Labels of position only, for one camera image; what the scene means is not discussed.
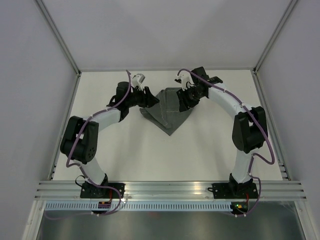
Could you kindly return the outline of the grey cloth napkin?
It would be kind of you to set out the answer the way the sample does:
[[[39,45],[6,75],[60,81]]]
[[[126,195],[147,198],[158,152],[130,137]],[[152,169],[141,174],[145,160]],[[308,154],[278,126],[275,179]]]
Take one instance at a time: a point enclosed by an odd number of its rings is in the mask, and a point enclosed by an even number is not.
[[[155,124],[168,136],[171,136],[190,116],[193,109],[180,112],[180,102],[177,95],[180,87],[162,89],[156,98],[159,103],[150,108],[140,108],[144,118]]]

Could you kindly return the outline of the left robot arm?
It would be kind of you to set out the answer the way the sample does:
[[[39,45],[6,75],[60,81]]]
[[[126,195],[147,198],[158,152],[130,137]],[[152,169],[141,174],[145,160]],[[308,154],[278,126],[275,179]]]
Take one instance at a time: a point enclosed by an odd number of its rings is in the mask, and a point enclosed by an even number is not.
[[[159,102],[149,87],[133,87],[130,82],[122,81],[105,109],[87,118],[72,116],[68,120],[60,152],[67,157],[66,167],[80,168],[85,180],[92,185],[92,193],[98,198],[109,193],[108,177],[96,158],[99,133],[124,120],[131,107],[151,108]]]

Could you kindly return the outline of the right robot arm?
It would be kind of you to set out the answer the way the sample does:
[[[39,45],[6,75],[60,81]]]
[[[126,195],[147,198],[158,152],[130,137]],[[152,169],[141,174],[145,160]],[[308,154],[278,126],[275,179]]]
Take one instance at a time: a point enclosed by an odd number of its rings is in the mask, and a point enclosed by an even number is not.
[[[231,196],[241,197],[253,183],[252,158],[268,139],[265,110],[261,106],[246,106],[219,77],[208,76],[202,66],[191,70],[189,75],[179,71],[175,81],[182,86],[177,92],[180,112],[194,108],[202,98],[207,98],[233,119],[231,138],[236,159],[227,189]]]

